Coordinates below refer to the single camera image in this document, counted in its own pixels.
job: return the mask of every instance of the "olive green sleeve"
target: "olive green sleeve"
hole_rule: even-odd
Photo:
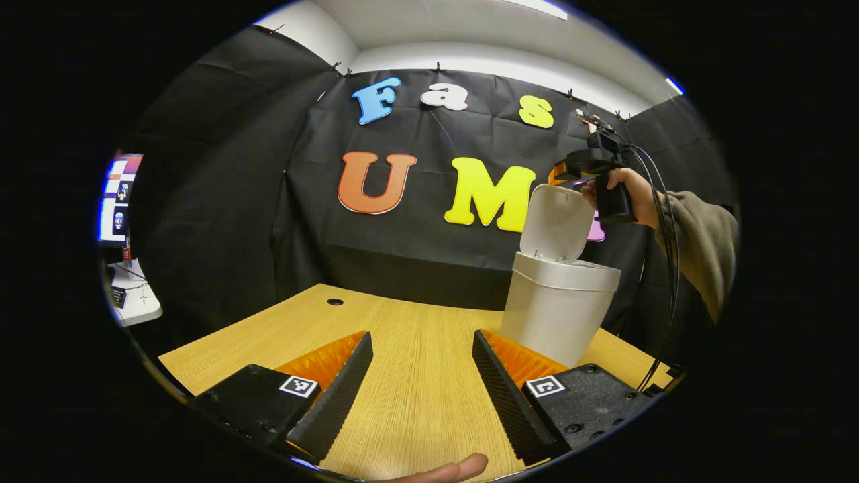
[[[704,203],[694,193],[669,191],[666,195],[677,221],[680,271],[701,294],[713,321],[718,321],[734,282],[740,226],[728,210]],[[671,218],[664,206],[662,212],[670,224]],[[658,226],[655,237],[665,253]]]

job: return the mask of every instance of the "table surface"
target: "table surface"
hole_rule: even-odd
[[[137,262],[137,259],[130,260],[130,262],[131,266],[126,265],[124,261],[109,265],[116,271],[111,285],[120,289],[133,289],[126,290],[125,303],[122,309],[114,307],[120,315],[121,322],[126,327],[157,319],[163,313],[158,297],[152,292],[152,288],[146,284],[146,278],[137,276],[146,276],[140,263]]]
[[[327,303],[339,298],[342,305]],[[458,309],[316,285],[159,357],[192,394],[248,364],[276,368],[360,330],[373,362],[323,468],[365,480],[489,457],[486,481],[521,471],[472,360],[474,331],[497,331],[503,312]],[[633,388],[653,358],[600,329],[578,365],[598,364]],[[661,365],[653,383],[672,378]]]

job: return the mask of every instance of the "yellow letter m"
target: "yellow letter m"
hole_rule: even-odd
[[[452,163],[460,173],[456,182],[454,207],[444,213],[449,223],[472,224],[472,198],[477,206],[480,222],[484,226],[492,223],[501,205],[504,212],[498,217],[498,228],[522,232],[528,214],[528,194],[534,172],[522,166],[511,166],[497,185],[492,184],[483,162],[473,157],[457,157]]]

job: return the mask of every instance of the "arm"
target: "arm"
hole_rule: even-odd
[[[632,198],[632,211],[638,224],[655,231],[656,242],[665,253],[656,204],[650,184],[628,168],[615,169],[608,174],[608,189],[624,183]],[[740,245],[740,227],[734,217],[718,205],[704,203],[690,192],[659,193],[660,200],[668,199],[677,221],[680,271],[701,294],[710,317],[717,321],[722,305],[731,290],[736,271],[736,256]],[[594,182],[582,188],[582,195],[596,209]],[[668,210],[661,204],[662,212]]]

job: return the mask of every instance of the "monitor screen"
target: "monitor screen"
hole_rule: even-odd
[[[125,245],[128,234],[128,201],[134,176],[140,166],[141,154],[122,154],[113,158],[107,179],[99,216],[99,243],[110,247]]]

